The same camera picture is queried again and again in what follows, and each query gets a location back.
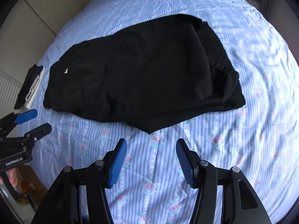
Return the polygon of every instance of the human hand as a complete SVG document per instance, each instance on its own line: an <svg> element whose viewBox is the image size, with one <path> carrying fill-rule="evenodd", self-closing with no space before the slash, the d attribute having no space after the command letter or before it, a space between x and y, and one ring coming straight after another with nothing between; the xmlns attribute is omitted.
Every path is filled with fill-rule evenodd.
<svg viewBox="0 0 299 224"><path fill-rule="evenodd" d="M8 179L9 179L11 185L15 188L17 186L17 183L18 183L17 169L12 168L12 169L8 170L7 172L8 172L8 175L7 175Z"/></svg>

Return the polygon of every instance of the bed sheet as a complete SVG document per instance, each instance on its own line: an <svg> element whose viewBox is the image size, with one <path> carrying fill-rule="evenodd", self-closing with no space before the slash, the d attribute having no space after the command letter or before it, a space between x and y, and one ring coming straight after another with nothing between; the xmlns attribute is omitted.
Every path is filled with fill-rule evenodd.
<svg viewBox="0 0 299 224"><path fill-rule="evenodd" d="M207 113L151 135L125 123L98 123L43 108L49 68L72 45L178 13L207 21L218 35L240 74L243 108ZM240 167L273 223L298 198L299 69L283 38L246 1L92 0L66 23L39 65L46 71L33 103L38 117L21 125L19 133L45 122L53 131L36 143L30 164L49 188L66 165L87 167L125 138L128 152L119 181L107 190L115 223L189 223L196 190L178 163L178 138L216 167ZM220 223L221 201L219 187L214 223ZM82 212L87 213L84 188Z"/></svg>

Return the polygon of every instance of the bedside table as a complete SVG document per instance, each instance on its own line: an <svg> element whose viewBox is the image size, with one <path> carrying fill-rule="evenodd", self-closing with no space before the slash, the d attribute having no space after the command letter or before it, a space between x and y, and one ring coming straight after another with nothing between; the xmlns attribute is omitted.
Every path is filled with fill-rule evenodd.
<svg viewBox="0 0 299 224"><path fill-rule="evenodd" d="M250 5L254 6L258 11L261 11L261 4L258 3L257 0L245 0Z"/></svg>

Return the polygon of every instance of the black clothing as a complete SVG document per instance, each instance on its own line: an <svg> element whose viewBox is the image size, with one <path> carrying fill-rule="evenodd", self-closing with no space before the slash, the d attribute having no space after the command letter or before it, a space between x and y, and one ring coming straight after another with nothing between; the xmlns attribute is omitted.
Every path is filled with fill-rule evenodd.
<svg viewBox="0 0 299 224"><path fill-rule="evenodd" d="M41 71L44 69L43 66L33 65L25 77L24 83L21 87L21 90L17 96L17 100L14 106L15 110L22 108L26 101L26 96L28 95L32 84L34 83L35 78L40 75Z"/></svg>
<svg viewBox="0 0 299 224"><path fill-rule="evenodd" d="M207 23L172 15L72 46L50 68L44 107L150 134L242 107L238 79Z"/></svg>

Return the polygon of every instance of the white logo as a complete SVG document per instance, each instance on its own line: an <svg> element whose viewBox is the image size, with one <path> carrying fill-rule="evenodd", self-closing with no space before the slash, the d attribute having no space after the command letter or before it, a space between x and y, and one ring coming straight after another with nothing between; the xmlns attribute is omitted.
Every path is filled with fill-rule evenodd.
<svg viewBox="0 0 299 224"><path fill-rule="evenodd" d="M17 158L16 160L12 160L12 161L10 161L10 162L5 163L5 165L6 165L6 166L9 166L9 165L12 165L12 164L14 164L14 163L17 163L17 162L19 162L19 161L22 161L22 160L23 160L23 158L20 157L20 158Z"/></svg>

